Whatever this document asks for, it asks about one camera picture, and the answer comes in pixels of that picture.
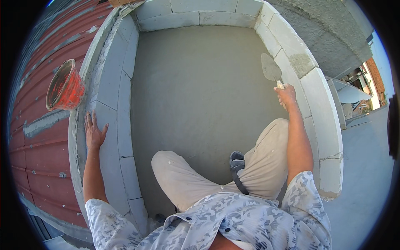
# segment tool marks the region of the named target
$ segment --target trowel blade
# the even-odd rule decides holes
[[[282,76],[282,71],[274,59],[266,53],[261,54],[261,67],[265,78],[271,81],[277,81]]]

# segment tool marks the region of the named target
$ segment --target wet cement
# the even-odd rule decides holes
[[[175,213],[152,172],[159,150],[175,151],[205,178],[232,181],[229,155],[254,147],[276,118],[288,119],[266,80],[253,29],[196,26],[142,33],[132,78],[132,145],[150,217]]]

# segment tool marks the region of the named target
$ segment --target person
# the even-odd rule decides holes
[[[166,218],[146,237],[107,201],[99,150],[108,124],[100,131],[95,111],[93,119],[88,112],[83,193],[96,249],[331,249],[330,221],[314,184],[311,145],[296,92],[284,86],[274,90],[289,121],[274,120],[244,157],[231,155],[237,183],[248,195],[235,181],[221,186],[207,180],[174,152],[154,155],[154,175],[181,213]],[[285,181],[287,191],[278,208]]]

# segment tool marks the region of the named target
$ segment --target beige pants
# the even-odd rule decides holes
[[[268,200],[278,197],[288,176],[288,125],[289,121],[281,118],[271,122],[255,147],[244,155],[245,167],[239,177],[251,196]],[[240,193],[233,181],[221,186],[199,175],[175,152],[157,152],[151,165],[160,187],[180,211],[216,192]]]

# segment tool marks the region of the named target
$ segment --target patterned shirt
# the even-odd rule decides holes
[[[86,211],[97,250],[208,249],[218,231],[242,249],[332,248],[330,222],[311,171],[294,177],[277,206],[275,200],[218,192],[169,216],[145,238],[104,201],[88,200]]]

